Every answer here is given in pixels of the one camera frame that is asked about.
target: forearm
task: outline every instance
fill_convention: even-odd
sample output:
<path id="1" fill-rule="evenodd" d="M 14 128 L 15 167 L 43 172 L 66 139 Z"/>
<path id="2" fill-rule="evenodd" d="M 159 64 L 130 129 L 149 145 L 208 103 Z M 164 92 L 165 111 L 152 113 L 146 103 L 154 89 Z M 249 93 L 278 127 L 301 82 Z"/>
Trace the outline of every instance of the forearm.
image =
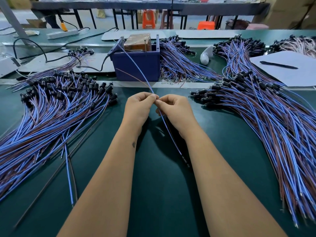
<path id="1" fill-rule="evenodd" d="M 186 143 L 211 236 L 286 236 L 200 127 Z"/>
<path id="2" fill-rule="evenodd" d="M 121 125 L 58 237 L 126 236 L 137 142 L 131 128 Z"/>

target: black pen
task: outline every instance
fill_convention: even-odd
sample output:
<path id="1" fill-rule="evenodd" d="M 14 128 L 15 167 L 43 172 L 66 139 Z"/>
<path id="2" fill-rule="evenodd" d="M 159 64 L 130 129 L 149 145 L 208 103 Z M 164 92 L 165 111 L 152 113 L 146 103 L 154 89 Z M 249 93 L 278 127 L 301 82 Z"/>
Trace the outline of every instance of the black pen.
<path id="1" fill-rule="evenodd" d="M 294 67 L 294 66 L 288 66 L 288 65 L 283 65 L 283 64 L 273 63 L 273 62 L 260 61 L 260 63 L 263 65 L 279 66 L 279 67 L 284 67 L 288 69 L 298 69 L 297 67 Z"/>

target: wire bundle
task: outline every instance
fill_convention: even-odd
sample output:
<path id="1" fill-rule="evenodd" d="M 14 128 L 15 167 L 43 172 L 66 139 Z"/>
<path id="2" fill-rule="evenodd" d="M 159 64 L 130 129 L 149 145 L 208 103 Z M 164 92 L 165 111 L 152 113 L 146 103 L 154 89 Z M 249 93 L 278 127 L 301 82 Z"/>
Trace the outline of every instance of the wire bundle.
<path id="1" fill-rule="evenodd" d="M 40 79 L 40 78 L 45 77 L 45 76 L 53 76 L 55 70 L 57 70 L 58 72 L 64 72 L 64 71 L 69 70 L 72 67 L 75 67 L 78 63 L 81 65 L 81 61 L 83 61 L 86 56 L 93 55 L 93 54 L 94 54 L 94 51 L 88 50 L 87 47 L 77 48 L 77 50 L 73 50 L 73 51 L 69 50 L 68 54 L 65 56 L 48 61 L 47 57 L 44 53 L 46 63 L 57 61 L 57 60 L 65 58 L 65 57 L 69 57 L 70 60 L 67 63 L 65 63 L 64 65 L 59 66 L 58 68 L 51 68 L 49 70 L 40 71 L 40 72 L 36 72 L 34 74 L 31 74 L 31 75 L 28 75 L 28 76 L 26 76 L 27 78 L 23 78 L 22 81 L 18 82 L 17 84 L 15 84 L 13 86 L 10 86 L 8 89 L 11 89 L 11 88 L 14 89 L 13 92 L 19 91 L 19 90 L 27 87 L 29 85 L 30 81 L 33 81 L 35 79 Z"/>
<path id="2" fill-rule="evenodd" d="M 226 74 L 233 77 L 190 94 L 208 108 L 235 111 L 257 134 L 279 181 L 283 206 L 298 227 L 297 213 L 313 221 L 316 215 L 315 111 L 251 64 L 249 57 L 263 51 L 260 41 L 240 36 L 219 43 L 214 52 L 227 59 Z"/>
<path id="3" fill-rule="evenodd" d="M 117 102 L 113 84 L 99 84 L 84 72 L 77 75 L 54 70 L 53 76 L 28 80 L 32 89 L 20 94 L 24 115 L 20 125 L 0 139 L 0 201 L 24 180 L 60 153 L 66 158 L 70 181 L 67 142 L 84 130 L 108 105 Z"/>
<path id="4" fill-rule="evenodd" d="M 270 46 L 269 51 L 295 51 L 316 58 L 316 37 L 295 37 L 294 35 L 290 35 L 289 39 L 275 40 L 273 45 Z"/>
<path id="5" fill-rule="evenodd" d="M 160 71 L 163 80 L 168 82 L 199 81 L 211 82 L 220 80 L 221 75 L 210 68 L 205 68 L 190 61 L 185 54 L 193 54 L 185 41 L 180 41 L 178 35 L 162 39 L 160 46 Z"/>

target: metal pole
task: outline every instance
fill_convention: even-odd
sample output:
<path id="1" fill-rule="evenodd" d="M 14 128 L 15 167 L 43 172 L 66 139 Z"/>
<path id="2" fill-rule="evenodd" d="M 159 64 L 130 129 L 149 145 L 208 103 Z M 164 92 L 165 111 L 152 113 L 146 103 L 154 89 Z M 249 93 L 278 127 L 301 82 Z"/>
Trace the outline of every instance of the metal pole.
<path id="1" fill-rule="evenodd" d="M 29 39 L 28 35 L 25 33 L 23 27 L 19 23 L 18 19 L 16 19 L 16 16 L 13 14 L 11 8 L 9 7 L 6 0 L 0 0 L 0 8 L 5 16 L 5 18 L 8 20 L 8 22 L 11 24 L 11 26 L 14 28 L 14 30 L 17 32 L 20 38 L 26 38 Z M 27 40 L 22 40 L 24 44 L 28 45 Z"/>

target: power strip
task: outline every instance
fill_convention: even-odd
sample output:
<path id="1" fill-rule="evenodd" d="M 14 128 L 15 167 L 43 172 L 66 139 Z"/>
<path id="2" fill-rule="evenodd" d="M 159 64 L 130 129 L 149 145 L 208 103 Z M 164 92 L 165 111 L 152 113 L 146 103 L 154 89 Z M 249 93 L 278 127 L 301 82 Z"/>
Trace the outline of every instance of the power strip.
<path id="1" fill-rule="evenodd" d="M 79 34 L 78 30 L 70 30 L 70 31 L 58 31 L 54 33 L 49 33 L 49 34 L 46 34 L 46 36 L 47 36 L 47 39 L 57 39 L 61 37 L 74 36 L 78 34 Z"/>

